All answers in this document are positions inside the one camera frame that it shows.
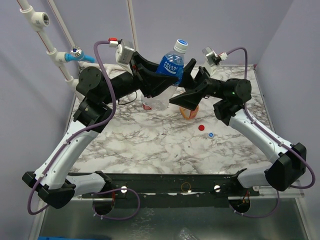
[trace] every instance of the white bottle cap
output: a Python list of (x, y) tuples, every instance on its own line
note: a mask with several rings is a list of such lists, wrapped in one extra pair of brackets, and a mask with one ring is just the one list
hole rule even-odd
[(177, 51), (178, 53), (181, 53), (181, 54), (185, 54), (187, 48), (188, 48), (188, 43), (186, 41), (182, 40), (182, 39), (178, 39), (175, 42), (175, 45), (173, 47), (173, 49), (175, 51)]

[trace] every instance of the pocari sweat bottle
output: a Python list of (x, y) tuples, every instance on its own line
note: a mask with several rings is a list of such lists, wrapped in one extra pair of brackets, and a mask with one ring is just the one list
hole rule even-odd
[(163, 111), (169, 106), (169, 99), (174, 95), (178, 85), (182, 81), (185, 63), (184, 54), (187, 48), (188, 43), (182, 39), (178, 39), (173, 47), (173, 51), (163, 56), (156, 73), (177, 77), (178, 81), (156, 97), (146, 98), (142, 95), (141, 101), (144, 109), (146, 109), (145, 106), (149, 106), (151, 109)]

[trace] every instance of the white marble countertop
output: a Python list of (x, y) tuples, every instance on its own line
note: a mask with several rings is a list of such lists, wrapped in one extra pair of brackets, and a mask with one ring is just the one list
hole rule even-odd
[[(112, 71), (110, 77), (120, 73)], [(244, 67), (226, 66), (214, 76), (220, 80), (243, 77)], [(252, 85), (248, 109), (269, 126), (252, 67), (247, 79)], [(196, 118), (186, 120), (177, 105), (170, 104), (165, 111), (143, 110), (140, 95), (138, 92), (133, 103), (117, 105), (115, 117), (84, 150), (71, 172), (234, 174), (243, 168), (270, 165), (247, 138), (216, 119), (213, 104), (219, 99), (202, 99)], [(135, 96), (133, 93), (120, 102), (128, 102)], [(78, 106), (76, 100), (73, 110)], [(205, 126), (204, 131), (198, 130), (200, 124)], [(208, 137), (209, 132), (214, 133), (213, 138)]]

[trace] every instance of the black and white robotic arm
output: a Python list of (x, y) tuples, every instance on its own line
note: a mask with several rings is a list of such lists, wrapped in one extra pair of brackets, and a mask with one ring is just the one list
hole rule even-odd
[[(192, 59), (184, 68), (183, 79), (179, 86), (184, 87), (186, 91), (171, 98), (170, 103), (194, 110), (204, 97), (220, 98), (221, 101), (213, 105), (215, 116), (247, 137), (272, 163), (271, 167), (243, 169), (237, 172), (230, 177), (231, 187), (226, 191), (234, 193), (235, 188), (241, 191), (253, 186), (272, 186), (279, 191), (284, 191), (304, 174), (306, 167), (253, 122), (259, 123), (265, 131), (279, 139), (281, 143), (291, 146), (303, 159), (306, 159), (306, 148), (301, 143), (292, 145), (291, 142), (282, 139), (250, 112), (253, 121), (248, 118), (244, 104), (251, 99), (250, 82), (237, 78), (227, 81), (211, 78), (219, 62), (226, 59), (227, 55), (225, 52), (217, 55), (210, 50), (206, 48), (204, 51), (207, 57), (206, 68), (199, 67), (195, 78), (191, 76), (191, 71), (196, 60)], [(111, 79), (116, 99), (139, 89), (144, 96), (155, 97), (177, 81), (175, 77), (156, 74), (158, 65), (147, 61), (138, 52), (134, 52), (132, 45), (125, 41), (119, 41), (116, 52), (117, 62), (127, 70)], [(107, 124), (84, 131), (67, 142), (67, 146), (58, 155), (48, 172), (43, 175), (53, 156), (70, 136), (85, 127), (105, 120), (111, 114), (111, 109), (107, 106), (111, 102), (111, 95), (104, 76), (98, 68), (92, 66), (85, 68), (79, 76), (76, 90), (85, 98), (75, 112), (66, 134), (42, 166), (34, 172), (26, 172), (22, 177), (31, 188), (41, 178), (35, 190), (41, 199), (56, 209), (65, 206), (72, 197), (114, 188), (113, 180), (100, 171), (84, 175), (69, 174), (84, 149)]]

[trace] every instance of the gray wall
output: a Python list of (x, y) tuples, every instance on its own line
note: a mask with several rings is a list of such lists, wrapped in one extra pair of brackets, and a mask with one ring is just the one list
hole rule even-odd
[[(126, 0), (55, 0), (74, 43), (94, 57), (94, 44), (111, 37), (133, 41)], [(101, 46), (104, 63), (115, 64), (115, 49)]]
[[(53, 21), (47, 33), (58, 50), (66, 51), (47, 2), (30, 4), (36, 11), (47, 10)], [(0, 22), (0, 238), (26, 240), (34, 217), (27, 212), (30, 189), (21, 177), (38, 168), (60, 141), (73, 93), (16, 1), (2, 2)]]
[[(311, 219), (320, 238), (320, 1), (295, 0), (257, 67), (265, 103), (276, 132), (307, 147), (317, 176), (305, 190)], [(310, 174), (302, 184), (310, 183)]]
[[(159, 62), (179, 38), (188, 41), (186, 61), (204, 62), (202, 49), (218, 53), (243, 46), (256, 64), (292, 0), (132, 0), (140, 53)], [(224, 64), (244, 64), (242, 52)]]

